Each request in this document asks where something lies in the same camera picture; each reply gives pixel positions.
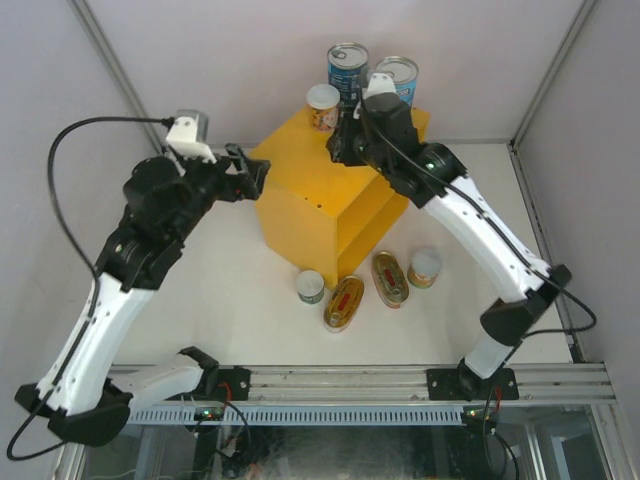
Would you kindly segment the dark blue soup can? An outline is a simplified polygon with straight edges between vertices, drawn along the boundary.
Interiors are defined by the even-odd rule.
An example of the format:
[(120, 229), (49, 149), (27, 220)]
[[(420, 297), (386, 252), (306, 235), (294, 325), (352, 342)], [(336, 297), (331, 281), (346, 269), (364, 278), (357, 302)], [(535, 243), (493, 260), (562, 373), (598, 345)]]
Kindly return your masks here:
[(333, 45), (327, 52), (328, 82), (340, 93), (344, 107), (358, 102), (360, 80), (369, 70), (369, 52), (359, 43), (347, 42)]

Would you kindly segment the light blue Progresso soup can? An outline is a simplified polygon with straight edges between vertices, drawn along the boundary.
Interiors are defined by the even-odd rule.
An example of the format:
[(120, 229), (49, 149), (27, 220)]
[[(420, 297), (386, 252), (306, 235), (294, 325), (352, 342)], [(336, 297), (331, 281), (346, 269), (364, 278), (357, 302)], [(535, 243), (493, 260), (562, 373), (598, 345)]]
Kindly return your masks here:
[(375, 70), (390, 76), (399, 98), (409, 106), (413, 105), (419, 76), (419, 68), (413, 60), (402, 56), (387, 56), (377, 62)]

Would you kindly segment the small green can white lid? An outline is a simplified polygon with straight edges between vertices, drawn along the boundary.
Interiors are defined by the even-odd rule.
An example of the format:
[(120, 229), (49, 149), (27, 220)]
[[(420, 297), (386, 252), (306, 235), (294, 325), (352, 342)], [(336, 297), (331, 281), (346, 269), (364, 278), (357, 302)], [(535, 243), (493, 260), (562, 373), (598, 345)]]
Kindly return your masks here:
[(305, 270), (296, 279), (299, 299), (307, 304), (317, 304), (324, 297), (325, 282), (323, 276), (315, 270)]

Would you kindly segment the gold oval fish tin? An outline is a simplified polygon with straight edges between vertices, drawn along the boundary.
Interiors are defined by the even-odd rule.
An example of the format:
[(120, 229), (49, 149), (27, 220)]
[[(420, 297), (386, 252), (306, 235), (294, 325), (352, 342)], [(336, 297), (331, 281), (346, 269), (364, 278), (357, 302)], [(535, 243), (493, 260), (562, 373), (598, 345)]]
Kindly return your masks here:
[(371, 261), (376, 290), (389, 308), (400, 308), (409, 297), (409, 284), (396, 257), (387, 251), (377, 252)]
[(323, 322), (332, 333), (344, 331), (353, 320), (362, 297), (364, 282), (355, 275), (344, 277), (335, 287), (323, 312)]

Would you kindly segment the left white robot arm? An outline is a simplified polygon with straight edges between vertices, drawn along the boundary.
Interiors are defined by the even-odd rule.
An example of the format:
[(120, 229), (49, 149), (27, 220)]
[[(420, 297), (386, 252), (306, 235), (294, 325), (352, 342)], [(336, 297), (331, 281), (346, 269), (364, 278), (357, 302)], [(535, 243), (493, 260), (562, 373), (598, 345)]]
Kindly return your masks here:
[(123, 216), (97, 261), (86, 305), (49, 372), (22, 385), (16, 402), (43, 417), (64, 443), (109, 443), (130, 416), (180, 394), (214, 397), (219, 363), (197, 347), (132, 374), (111, 376), (133, 320), (182, 257), (188, 236), (217, 201), (257, 200), (271, 164), (236, 144), (222, 156), (145, 159), (123, 187)]

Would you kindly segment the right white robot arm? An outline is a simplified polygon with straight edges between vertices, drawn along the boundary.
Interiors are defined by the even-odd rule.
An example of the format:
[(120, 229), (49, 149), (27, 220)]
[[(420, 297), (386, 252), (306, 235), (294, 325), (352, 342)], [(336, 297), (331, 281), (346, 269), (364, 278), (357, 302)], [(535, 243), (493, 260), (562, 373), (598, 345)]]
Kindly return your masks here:
[(393, 93), (371, 96), (338, 116), (326, 143), (334, 163), (368, 166), (399, 195), (438, 220), (483, 268), (498, 292), (481, 334), (456, 368), (466, 400), (492, 391), (495, 375), (571, 279), (531, 253), (484, 200), (459, 158), (420, 140), (411, 109)]

